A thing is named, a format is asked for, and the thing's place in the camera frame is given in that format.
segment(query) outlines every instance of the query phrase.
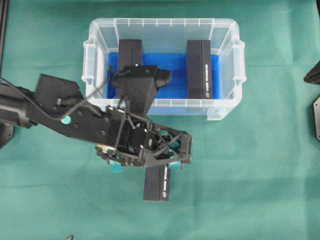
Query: black cable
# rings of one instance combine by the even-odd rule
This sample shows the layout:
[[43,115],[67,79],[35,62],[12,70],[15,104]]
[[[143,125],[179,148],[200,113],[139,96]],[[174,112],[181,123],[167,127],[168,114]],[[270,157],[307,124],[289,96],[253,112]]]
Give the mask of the black cable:
[[105,81],[103,81],[103,83],[96,88],[89,96],[85,97],[84,99],[82,99],[81,101],[79,101],[76,105],[74,105],[73,107],[71,107],[68,111],[66,111],[64,114],[60,115],[60,116],[52,116],[49,113],[47,113],[38,103],[36,103],[34,100],[32,100],[28,95],[26,95],[23,91],[21,91],[17,86],[13,85],[11,82],[9,82],[8,80],[4,79],[3,77],[0,77],[0,79],[2,81],[4,81],[6,84],[8,84],[10,87],[12,87],[14,90],[16,90],[18,93],[20,93],[25,99],[27,99],[33,106],[35,106],[42,114],[44,114],[47,118],[54,120],[54,121],[60,121],[61,119],[63,119],[64,117],[72,114],[75,110],[77,110],[77,108],[79,108],[80,106],[82,106],[85,102],[87,102],[87,100],[89,98],[91,98],[93,95],[95,95],[98,91],[100,91],[105,85],[106,83],[110,80],[109,77],[108,79],[106,79]]

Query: green cloth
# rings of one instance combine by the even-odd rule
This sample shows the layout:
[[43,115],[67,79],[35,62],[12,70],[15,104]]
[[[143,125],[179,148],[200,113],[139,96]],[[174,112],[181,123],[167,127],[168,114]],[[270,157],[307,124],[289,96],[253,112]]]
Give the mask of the green cloth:
[[320,60],[315,0],[10,0],[2,76],[34,90],[40,73],[77,81],[95,18],[231,18],[247,82],[223,120],[153,116],[194,137],[169,203],[143,202],[144,169],[112,174],[94,145],[44,126],[16,128],[0,153],[0,239],[320,238],[320,142],[303,82]]

